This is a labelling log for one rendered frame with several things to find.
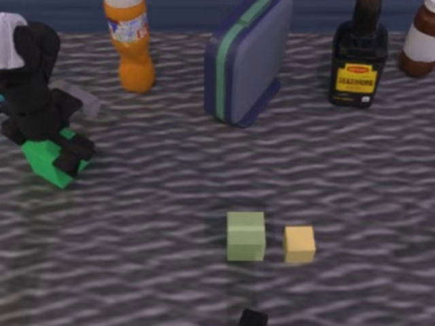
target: red logo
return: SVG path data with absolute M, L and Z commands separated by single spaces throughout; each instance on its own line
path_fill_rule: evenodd
M 367 67 L 350 66 L 350 67 L 347 67 L 347 71 L 349 71 L 351 73 L 367 73 L 370 70 Z

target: yellow label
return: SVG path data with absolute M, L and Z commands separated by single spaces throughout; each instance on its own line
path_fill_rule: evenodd
M 338 68 L 335 88 L 339 92 L 370 94 L 375 91 L 377 75 L 371 65 L 347 63 Z

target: blue wall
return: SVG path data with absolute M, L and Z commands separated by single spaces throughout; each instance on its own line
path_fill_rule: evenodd
M 18 12 L 59 32 L 106 32 L 103 0 L 0 0 L 0 12 Z M 242 0 L 148 0 L 153 31 L 211 31 Z M 351 17 L 353 0 L 294 0 L 294 32 L 330 32 Z M 405 31 L 423 0 L 384 0 L 383 22 Z

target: yellow cube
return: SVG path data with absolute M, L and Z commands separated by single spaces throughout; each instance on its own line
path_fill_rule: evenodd
M 315 254 L 314 230 L 311 226 L 286 226 L 284 258 L 288 263 L 309 263 Z

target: black object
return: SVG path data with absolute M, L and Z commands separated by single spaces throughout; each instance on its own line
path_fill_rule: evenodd
M 60 38 L 48 25 L 29 22 L 14 29 L 14 46 L 24 66 L 0 70 L 0 94 L 5 97 L 0 110 L 8 116 L 1 133 L 17 145 L 26 141 L 56 143 L 61 151 L 55 167 L 74 177 L 81 160 L 89 160 L 94 154 L 94 143 L 79 134 L 72 139 L 60 135 L 83 105 L 78 98 L 48 87 Z
M 357 0 L 353 20 L 337 28 L 333 41 L 329 101 L 369 108 L 388 57 L 388 32 L 378 24 L 381 0 Z
M 268 315 L 251 309 L 244 309 L 239 326 L 267 326 Z

